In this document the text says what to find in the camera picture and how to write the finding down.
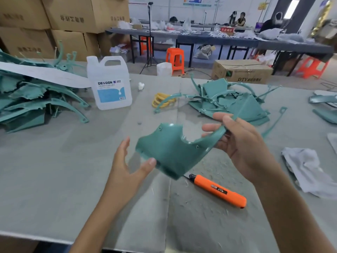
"orange handle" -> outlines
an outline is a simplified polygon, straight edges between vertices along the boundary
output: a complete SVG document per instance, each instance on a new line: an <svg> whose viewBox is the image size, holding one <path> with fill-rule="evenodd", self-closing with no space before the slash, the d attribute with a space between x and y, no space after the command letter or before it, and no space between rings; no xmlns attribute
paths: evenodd
<svg viewBox="0 0 337 253"><path fill-rule="evenodd" d="M215 194L216 196L224 199L225 201L228 201L234 206L237 206L239 208L246 207L247 199L245 197L235 192L232 192L226 189L225 187L222 187L214 183L213 181L204 178L201 175L196 176L196 178L194 179L194 184L209 191L212 194Z"/></svg>

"fluorescent light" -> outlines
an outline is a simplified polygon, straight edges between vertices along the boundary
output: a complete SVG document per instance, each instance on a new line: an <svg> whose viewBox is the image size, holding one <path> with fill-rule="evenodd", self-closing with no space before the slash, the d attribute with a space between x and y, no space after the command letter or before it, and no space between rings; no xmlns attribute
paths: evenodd
<svg viewBox="0 0 337 253"><path fill-rule="evenodd" d="M297 4L298 4L299 2L300 2L300 0L292 0L292 2L291 2L290 5L289 5L289 8L287 9L287 12L286 12L285 15L284 15L284 18L285 18L286 20L289 20L289 19L292 18L293 13L294 13L294 11L295 11L295 9L296 9L296 7L297 7Z"/></svg>

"jug label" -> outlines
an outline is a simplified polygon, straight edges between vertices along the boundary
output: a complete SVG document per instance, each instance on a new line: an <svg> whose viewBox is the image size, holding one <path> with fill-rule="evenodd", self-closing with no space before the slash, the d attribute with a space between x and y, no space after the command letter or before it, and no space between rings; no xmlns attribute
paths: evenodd
<svg viewBox="0 0 337 253"><path fill-rule="evenodd" d="M121 80L98 81L96 84L101 103L125 100L124 83Z"/></svg>

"white plastic jug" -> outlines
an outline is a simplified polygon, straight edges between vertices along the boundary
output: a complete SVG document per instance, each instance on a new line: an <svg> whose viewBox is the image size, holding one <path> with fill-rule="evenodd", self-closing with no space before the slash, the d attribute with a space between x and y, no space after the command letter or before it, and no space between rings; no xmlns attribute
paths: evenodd
<svg viewBox="0 0 337 253"><path fill-rule="evenodd" d="M106 66L109 60L119 60L121 64ZM89 56L87 62L88 79L96 105L100 110L121 108L132 104L129 70L121 56L107 56L101 62L98 62L96 56Z"/></svg>
<svg viewBox="0 0 337 253"><path fill-rule="evenodd" d="M168 62L158 64L157 76L172 76L172 64Z"/></svg>

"fingernail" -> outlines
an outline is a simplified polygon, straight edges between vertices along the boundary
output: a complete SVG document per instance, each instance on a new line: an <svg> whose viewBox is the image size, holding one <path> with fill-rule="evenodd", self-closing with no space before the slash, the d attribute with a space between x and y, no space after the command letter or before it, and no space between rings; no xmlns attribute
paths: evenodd
<svg viewBox="0 0 337 253"><path fill-rule="evenodd" d="M150 158L150 160L149 160L149 164L150 164L151 166L155 166L155 165L156 165L156 163L157 163L156 159L154 159L154 158Z"/></svg>
<svg viewBox="0 0 337 253"><path fill-rule="evenodd" d="M226 120L226 121L232 120L232 118L230 116L228 116L228 115L224 115L223 119Z"/></svg>

